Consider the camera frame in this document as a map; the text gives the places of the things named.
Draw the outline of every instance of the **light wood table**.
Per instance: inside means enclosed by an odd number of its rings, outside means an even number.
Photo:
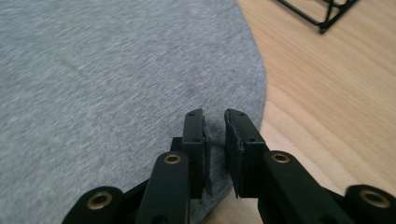
[[[318,1],[294,3],[324,15]],[[266,67],[269,148],[337,193],[364,183],[396,195],[395,1],[360,0],[325,35],[275,0],[239,4]],[[257,201],[232,192],[206,223],[261,223]]]

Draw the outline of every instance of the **wooden floor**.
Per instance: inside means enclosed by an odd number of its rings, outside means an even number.
[[[269,148],[340,194],[365,183],[396,195],[396,2],[360,0],[325,35],[276,0],[238,2],[266,67]],[[261,223],[256,203],[232,193],[206,223]]]

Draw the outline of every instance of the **gray fabric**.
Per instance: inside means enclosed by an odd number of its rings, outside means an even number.
[[[229,192],[223,113],[260,127],[262,59],[234,0],[3,0],[0,223],[61,223],[86,191],[149,177],[204,110],[214,198]]]

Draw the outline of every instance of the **brass insert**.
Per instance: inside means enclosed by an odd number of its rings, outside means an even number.
[[[88,200],[87,207],[91,210],[102,209],[109,205],[112,200],[113,195],[107,191],[100,191],[93,194],[93,196]]]
[[[287,157],[284,154],[281,153],[276,153],[271,156],[273,161],[279,162],[279,163],[288,163],[290,161],[289,157]]]
[[[389,200],[375,191],[369,189],[362,189],[360,196],[365,202],[369,203],[372,206],[380,208],[387,208],[390,206]]]
[[[176,164],[179,163],[181,161],[181,157],[179,155],[176,154],[171,154],[171,155],[167,155],[164,159],[164,161],[168,164]]]

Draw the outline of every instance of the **black plastic part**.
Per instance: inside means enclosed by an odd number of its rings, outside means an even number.
[[[139,184],[138,186],[130,189],[128,192],[123,195],[123,203],[120,213],[126,219],[126,223],[134,224],[136,220],[137,211],[140,207],[140,204],[143,199],[143,195],[145,194],[146,187],[148,185],[148,180]]]
[[[269,186],[289,223],[354,223],[332,196],[289,153],[266,152],[262,172],[265,185]]]
[[[189,209],[189,157],[163,153],[154,164],[135,223],[189,223]]]
[[[258,200],[258,209],[262,217],[262,223],[265,224],[285,224],[288,223],[279,207],[274,195],[269,189],[262,189],[262,195]]]
[[[174,137],[172,138],[172,145],[171,145],[171,150],[170,151],[182,151],[181,150],[181,142],[182,142],[181,137]]]
[[[109,200],[109,204],[103,203],[105,200]],[[63,224],[114,224],[123,222],[125,217],[120,214],[122,200],[122,191],[119,189],[112,187],[92,189],[78,199],[64,218]]]
[[[346,0],[346,2],[344,4],[338,4],[334,0],[322,0],[329,4],[324,21],[316,21],[309,15],[302,12],[299,8],[297,8],[294,5],[292,5],[291,3],[289,3],[287,0],[277,0],[277,1],[280,2],[281,4],[283,4],[284,6],[288,7],[289,9],[291,9],[292,11],[294,11],[301,17],[303,17],[305,20],[307,20],[310,23],[319,27],[319,32],[321,34],[324,34],[330,27],[332,27],[333,24],[335,24],[359,0]],[[337,9],[338,12],[333,18],[331,18],[331,14],[334,9]]]
[[[356,223],[396,223],[396,199],[382,189],[351,186],[346,190],[344,205]]]
[[[244,112],[228,109],[224,119],[226,165],[236,196],[258,198],[262,188],[260,166],[268,146]]]
[[[210,145],[204,127],[205,120],[202,109],[196,109],[186,114],[181,151],[190,158],[191,197],[193,199],[202,198],[204,188],[209,195],[212,195],[209,175]]]

